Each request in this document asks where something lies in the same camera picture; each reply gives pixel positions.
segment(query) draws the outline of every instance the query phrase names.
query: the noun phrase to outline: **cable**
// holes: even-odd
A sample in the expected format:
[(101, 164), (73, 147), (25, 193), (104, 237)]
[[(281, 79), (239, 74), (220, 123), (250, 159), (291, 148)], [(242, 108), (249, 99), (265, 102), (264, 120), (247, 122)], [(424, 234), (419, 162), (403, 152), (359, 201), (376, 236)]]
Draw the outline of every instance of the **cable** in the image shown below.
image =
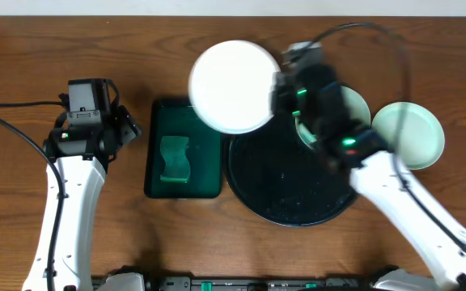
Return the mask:
[(30, 137), (28, 137), (26, 134), (18, 130), (13, 125), (2, 120), (1, 118), (0, 118), (0, 124), (6, 127), (7, 129), (9, 129), (11, 132), (23, 138), (30, 146), (32, 146), (34, 150), (37, 151), (37, 153), (40, 154), (40, 156), (44, 160), (46, 160), (46, 163), (48, 163), (48, 166), (52, 169), (52, 172), (55, 175), (55, 179), (57, 180), (57, 183), (58, 183), (57, 212), (55, 213), (55, 219), (53, 221), (53, 231), (52, 231), (51, 240), (49, 241), (48, 262), (46, 265), (46, 282), (47, 282), (48, 290), (53, 291), (53, 257), (54, 257), (54, 252), (55, 252), (55, 244), (57, 243), (58, 229), (59, 229), (59, 225), (61, 224), (62, 206), (64, 205), (64, 195), (65, 195), (64, 183), (62, 182), (61, 175), (59, 174), (55, 165), (53, 165), (53, 163), (48, 159), (48, 156), (46, 156), (46, 153)]
[(336, 27), (332, 27), (328, 29), (327, 31), (319, 34), (316, 36), (309, 44), (307, 44), (304, 48), (302, 48), (301, 54), (298, 55), (298, 58), (302, 57), (305, 53), (308, 52), (308, 48), (310, 48), (314, 43), (319, 42), (323, 38), (332, 35), (335, 32), (339, 32), (341, 30), (345, 30), (348, 28), (352, 27), (367, 27), (371, 28), (373, 30), (376, 30), (378, 32), (383, 33), (386, 35), (391, 43), (391, 46), (396, 50), (396, 56), (397, 59), (400, 63), (400, 72), (401, 72), (401, 86), (402, 86), (402, 109), (400, 110), (400, 115), (399, 119), (397, 121), (396, 125), (396, 134), (394, 136), (394, 153), (392, 156), (392, 164), (393, 164), (393, 169), (396, 172), (396, 176), (399, 179), (399, 181), (402, 184), (403, 189), (406, 190), (406, 192), (411, 196), (411, 198), (416, 202), (416, 204), (422, 209), (422, 211), (434, 222), (434, 224), (440, 228), (440, 230), (443, 231), (443, 233), (449, 237), (456, 246), (458, 246), (461, 251), (463, 251), (466, 254), (466, 244), (462, 241), (460, 241), (438, 218), (436, 218), (435, 215), (429, 211), (429, 209), (417, 198), (417, 196), (411, 191), (411, 189), (408, 186), (408, 181), (404, 178), (404, 176), (400, 173), (399, 169), (399, 158), (398, 154), (396, 153), (398, 151), (399, 144), (400, 144), (400, 135), (402, 133), (402, 129), (404, 128), (404, 122), (405, 122), (405, 117), (407, 115), (407, 106), (411, 102), (411, 69), (409, 67), (409, 57), (407, 54), (407, 50), (405, 49), (405, 46), (402, 44), (401, 38), (391, 32), (389, 29), (379, 26), (378, 24), (375, 23), (347, 23), (347, 24), (342, 24)]
[(62, 102), (55, 101), (39, 101), (39, 102), (27, 102), (27, 103), (0, 103), (0, 108), (17, 108), (17, 107), (26, 107), (26, 106), (36, 106), (36, 105), (62, 105)]

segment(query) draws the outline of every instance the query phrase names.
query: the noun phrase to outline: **white wall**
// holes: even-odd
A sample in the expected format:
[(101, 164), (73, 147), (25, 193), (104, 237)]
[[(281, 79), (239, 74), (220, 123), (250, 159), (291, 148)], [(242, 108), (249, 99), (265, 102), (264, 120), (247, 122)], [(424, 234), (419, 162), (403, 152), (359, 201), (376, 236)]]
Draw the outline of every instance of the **white wall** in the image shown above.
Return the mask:
[(466, 0), (0, 0), (0, 15), (466, 16)]

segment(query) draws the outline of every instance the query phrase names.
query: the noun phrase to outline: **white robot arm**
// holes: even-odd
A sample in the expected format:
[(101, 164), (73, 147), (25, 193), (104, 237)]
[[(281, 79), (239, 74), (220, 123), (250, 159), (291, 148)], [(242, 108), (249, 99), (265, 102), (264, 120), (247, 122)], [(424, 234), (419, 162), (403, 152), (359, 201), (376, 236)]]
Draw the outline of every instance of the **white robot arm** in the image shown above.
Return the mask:
[[(392, 165), (392, 154), (380, 151), (352, 169), (350, 185), (386, 215), (411, 243), (426, 263), (436, 284), (450, 290), (466, 275), (466, 254), (434, 224), (413, 198), (402, 188)], [(466, 229), (445, 210), (399, 160), (402, 176), (410, 190), (461, 242), (466, 244)]]
[[(58, 158), (55, 163), (66, 187), (61, 224), (53, 263), (55, 290), (92, 290), (91, 241), (95, 210), (105, 181), (105, 170), (94, 158), (82, 156)], [(57, 181), (47, 168), (48, 198), (39, 246), (23, 291), (46, 290), (46, 258), (48, 257), (53, 220), (57, 210)]]

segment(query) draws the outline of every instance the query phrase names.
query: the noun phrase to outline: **green led light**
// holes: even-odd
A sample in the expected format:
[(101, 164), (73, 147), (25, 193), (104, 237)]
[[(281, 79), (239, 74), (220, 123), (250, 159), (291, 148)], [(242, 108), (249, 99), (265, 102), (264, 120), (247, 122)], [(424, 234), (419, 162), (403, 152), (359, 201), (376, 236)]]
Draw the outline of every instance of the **green led light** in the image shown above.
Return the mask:
[(201, 284), (201, 291), (211, 291), (212, 290), (211, 282), (202, 282)]
[(351, 137), (345, 138), (343, 140), (343, 145), (345, 146), (350, 146), (350, 145), (353, 145), (354, 143), (355, 143), (355, 140)]

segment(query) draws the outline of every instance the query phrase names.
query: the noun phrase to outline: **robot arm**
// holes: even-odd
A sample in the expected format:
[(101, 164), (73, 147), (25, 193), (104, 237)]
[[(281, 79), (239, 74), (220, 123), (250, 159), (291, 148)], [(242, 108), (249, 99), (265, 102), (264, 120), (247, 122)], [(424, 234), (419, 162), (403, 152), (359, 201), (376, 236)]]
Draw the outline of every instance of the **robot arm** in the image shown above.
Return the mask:
[[(290, 71), (277, 75), (273, 112), (299, 112), (301, 122), (316, 137), (312, 146), (319, 160), (330, 171), (345, 176), (356, 192), (389, 218), (422, 257), (440, 288), (463, 287), (466, 253), (456, 242), (466, 246), (466, 229), (399, 158), (400, 173), (396, 172), (395, 158), (378, 133), (350, 118), (335, 70), (323, 63), (318, 44), (293, 44), (284, 58)], [(434, 222), (411, 193), (455, 238)]]
[[(91, 241), (96, 202), (104, 185), (105, 170), (97, 159), (83, 160), (82, 156), (58, 158), (55, 166), (66, 187), (53, 264), (55, 290), (92, 290)], [(57, 181), (50, 168), (47, 175), (48, 197), (39, 246), (23, 291), (45, 290), (46, 286), (44, 270), (58, 194)]]
[[(389, 218), (426, 263), (436, 284), (445, 290), (459, 285), (466, 275), (466, 254), (434, 224), (411, 196), (402, 189), (392, 165), (392, 154), (380, 151), (354, 168), (349, 183)], [(416, 197), (462, 242), (466, 229), (456, 221), (399, 161), (402, 175)]]
[[(116, 92), (112, 103), (108, 85)], [(91, 242), (100, 190), (117, 151), (142, 132), (125, 107), (118, 104), (119, 93), (111, 80), (70, 81), (69, 92), (60, 97), (65, 101), (69, 98), (70, 110), (57, 119), (44, 141), (44, 151), (55, 162), (66, 190), (54, 250), (53, 287), (56, 291), (92, 291)], [(66, 119), (67, 129), (62, 127)], [(47, 289), (47, 257), (59, 193), (49, 167), (47, 175), (48, 196), (39, 246), (23, 291)]]

